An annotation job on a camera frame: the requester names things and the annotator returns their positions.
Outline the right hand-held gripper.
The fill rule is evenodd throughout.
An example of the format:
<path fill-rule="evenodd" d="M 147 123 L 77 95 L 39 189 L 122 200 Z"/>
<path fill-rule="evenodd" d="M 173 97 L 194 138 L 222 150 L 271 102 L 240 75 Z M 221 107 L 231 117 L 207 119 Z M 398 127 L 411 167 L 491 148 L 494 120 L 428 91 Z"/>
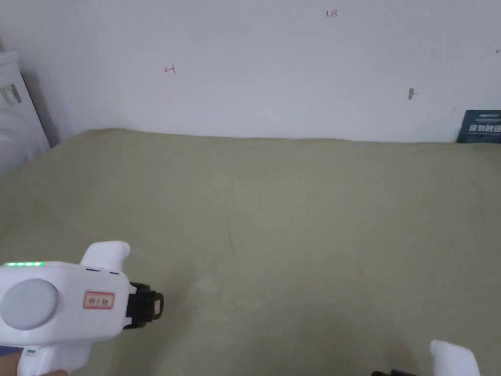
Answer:
<path fill-rule="evenodd" d="M 441 340 L 430 343 L 433 376 L 479 376 L 480 370 L 473 352 Z"/>

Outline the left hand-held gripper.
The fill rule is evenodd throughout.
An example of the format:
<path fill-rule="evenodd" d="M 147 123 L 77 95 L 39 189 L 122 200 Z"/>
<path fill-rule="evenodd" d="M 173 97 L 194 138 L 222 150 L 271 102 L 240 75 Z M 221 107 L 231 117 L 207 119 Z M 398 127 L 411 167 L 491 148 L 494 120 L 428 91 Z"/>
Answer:
<path fill-rule="evenodd" d="M 93 344 L 158 320 L 164 297 L 123 272 L 130 246 L 91 244 L 80 263 L 7 262 L 0 268 L 0 343 L 21 348 L 19 376 L 84 367 Z"/>

